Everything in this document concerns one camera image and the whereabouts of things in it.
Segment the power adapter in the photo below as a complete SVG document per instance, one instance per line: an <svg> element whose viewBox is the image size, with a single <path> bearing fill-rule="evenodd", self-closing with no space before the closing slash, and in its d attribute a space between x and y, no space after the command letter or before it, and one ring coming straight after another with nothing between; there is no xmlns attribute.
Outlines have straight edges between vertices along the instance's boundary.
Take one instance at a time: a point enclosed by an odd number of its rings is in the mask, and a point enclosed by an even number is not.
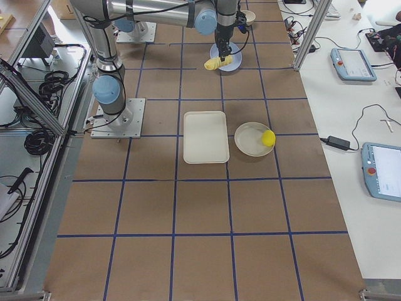
<svg viewBox="0 0 401 301"><path fill-rule="evenodd" d="M316 50L317 50L316 46L312 44L311 48L309 48L309 53L314 53Z"/></svg>
<svg viewBox="0 0 401 301"><path fill-rule="evenodd" d="M320 138L322 142L327 144L328 146L335 147L337 149L342 149L342 150L349 150L350 149L350 141L333 137L333 136L328 136L327 138Z"/></svg>

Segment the white bowl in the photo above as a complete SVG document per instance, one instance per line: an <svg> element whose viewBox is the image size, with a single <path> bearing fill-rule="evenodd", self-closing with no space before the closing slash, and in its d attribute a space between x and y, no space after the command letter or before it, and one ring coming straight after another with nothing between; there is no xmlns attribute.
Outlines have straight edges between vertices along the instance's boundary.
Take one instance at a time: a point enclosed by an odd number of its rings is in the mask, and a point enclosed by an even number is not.
<svg viewBox="0 0 401 301"><path fill-rule="evenodd" d="M242 12L245 14L246 24L248 26L252 25L253 21L255 21L256 19L255 13L253 11L247 11L247 10L243 10Z"/></svg>
<svg viewBox="0 0 401 301"><path fill-rule="evenodd" d="M230 47L231 47L232 53L238 52L238 50L239 50L238 46L235 45L233 42L230 42ZM215 58L215 57L219 56L219 50L217 49L216 44L213 44L209 54L210 54L211 58ZM241 62L242 62L242 53L238 52L237 54L232 55L232 63L231 64L220 67L219 69L222 71L226 71L226 72L234 71L234 70L238 69L238 67L241 65Z"/></svg>
<svg viewBox="0 0 401 301"><path fill-rule="evenodd" d="M252 157L265 156L274 147L268 147L262 143L262 135L267 130L269 130L269 127L264 124L247 122L238 127L234 134L234 141L238 149L246 155Z"/></svg>

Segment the cardboard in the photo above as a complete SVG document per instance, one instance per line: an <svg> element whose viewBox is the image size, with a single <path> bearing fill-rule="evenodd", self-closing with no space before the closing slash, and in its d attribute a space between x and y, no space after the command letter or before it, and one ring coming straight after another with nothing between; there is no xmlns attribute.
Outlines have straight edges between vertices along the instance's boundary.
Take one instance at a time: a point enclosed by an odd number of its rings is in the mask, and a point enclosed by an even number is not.
<svg viewBox="0 0 401 301"><path fill-rule="evenodd" d="M0 14L0 34L6 29L7 24L12 18L12 14Z"/></svg>
<svg viewBox="0 0 401 301"><path fill-rule="evenodd" d="M75 19L75 13L70 0L53 0L51 7L60 20Z"/></svg>

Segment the electronic device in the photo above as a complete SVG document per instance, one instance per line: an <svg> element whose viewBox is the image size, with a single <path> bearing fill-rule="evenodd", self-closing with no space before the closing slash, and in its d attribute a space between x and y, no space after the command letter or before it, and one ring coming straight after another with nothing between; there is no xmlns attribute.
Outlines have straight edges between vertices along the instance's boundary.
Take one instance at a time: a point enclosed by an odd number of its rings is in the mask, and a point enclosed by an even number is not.
<svg viewBox="0 0 401 301"><path fill-rule="evenodd" d="M362 169L374 198L401 202L401 147L364 143Z"/></svg>
<svg viewBox="0 0 401 301"><path fill-rule="evenodd" d="M363 50L333 48L330 56L342 80L374 82L377 79Z"/></svg>
<svg viewBox="0 0 401 301"><path fill-rule="evenodd" d="M54 47L55 42L43 24L40 24L31 41L29 41L22 58L48 58Z"/></svg>
<svg viewBox="0 0 401 301"><path fill-rule="evenodd" d="M305 4L306 0L283 0L285 4Z"/></svg>
<svg viewBox="0 0 401 301"><path fill-rule="evenodd" d="M384 39L377 33L376 31L372 31L370 33L365 33L370 46L372 46L375 52L384 52L386 49L386 44Z"/></svg>
<svg viewBox="0 0 401 301"><path fill-rule="evenodd" d="M313 0L313 2L316 5L319 5L320 0ZM325 20L339 20L340 18L340 12L337 10L337 8L334 7L334 5L331 4L327 10Z"/></svg>

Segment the yellow toy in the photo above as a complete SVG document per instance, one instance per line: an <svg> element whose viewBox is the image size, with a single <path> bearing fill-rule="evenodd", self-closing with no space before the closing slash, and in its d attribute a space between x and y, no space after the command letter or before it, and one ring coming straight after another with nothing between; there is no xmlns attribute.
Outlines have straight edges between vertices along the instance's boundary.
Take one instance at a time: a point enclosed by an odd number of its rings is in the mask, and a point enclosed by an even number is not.
<svg viewBox="0 0 401 301"><path fill-rule="evenodd" d="M262 143L267 147L273 147L276 144L276 135L272 130L267 130L262 135Z"/></svg>
<svg viewBox="0 0 401 301"><path fill-rule="evenodd" d="M206 70L216 70L220 67L227 66L232 63L232 55L227 55L224 61L221 61L219 57L211 58L205 63Z"/></svg>

